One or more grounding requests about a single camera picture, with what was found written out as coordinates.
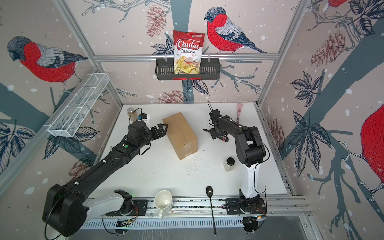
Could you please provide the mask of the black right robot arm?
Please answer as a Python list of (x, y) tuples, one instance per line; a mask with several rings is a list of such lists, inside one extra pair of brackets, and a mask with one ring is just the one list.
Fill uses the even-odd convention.
[(213, 140), (229, 141), (229, 135), (234, 138), (236, 155), (241, 164), (246, 167), (247, 174), (240, 188), (241, 196), (246, 199), (265, 193), (258, 189), (261, 164), (266, 162), (271, 154), (263, 142), (257, 127), (247, 127), (232, 120), (229, 116), (211, 117), (211, 128), (203, 129)]

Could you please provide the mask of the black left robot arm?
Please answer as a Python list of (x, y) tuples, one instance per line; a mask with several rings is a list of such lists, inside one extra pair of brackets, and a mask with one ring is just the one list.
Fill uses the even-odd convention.
[(128, 134), (100, 162), (80, 177), (61, 186), (52, 186), (46, 197), (42, 219), (62, 236), (76, 233), (84, 223), (109, 212), (124, 209), (129, 212), (132, 196), (122, 190), (99, 199), (89, 200), (91, 193), (108, 177), (127, 165), (144, 146), (167, 134), (168, 125), (158, 124), (148, 128), (143, 121), (135, 121), (128, 127)]

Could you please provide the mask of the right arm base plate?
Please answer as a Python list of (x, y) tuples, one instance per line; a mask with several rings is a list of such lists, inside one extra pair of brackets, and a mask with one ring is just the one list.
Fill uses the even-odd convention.
[(259, 195), (254, 198), (225, 199), (225, 206), (228, 215), (265, 215), (267, 213), (264, 199)]

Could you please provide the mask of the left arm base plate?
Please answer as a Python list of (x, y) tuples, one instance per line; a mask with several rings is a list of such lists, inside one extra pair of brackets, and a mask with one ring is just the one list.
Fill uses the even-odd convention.
[(106, 214), (107, 217), (125, 217), (125, 216), (145, 216), (148, 207), (148, 200), (144, 199), (133, 199), (129, 210), (122, 207), (118, 211), (109, 212)]

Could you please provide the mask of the brown cardboard express box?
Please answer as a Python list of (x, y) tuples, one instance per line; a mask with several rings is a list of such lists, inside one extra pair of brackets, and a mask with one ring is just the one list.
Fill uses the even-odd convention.
[(198, 137), (181, 112), (163, 119), (163, 123), (168, 125), (167, 136), (179, 160), (198, 152)]

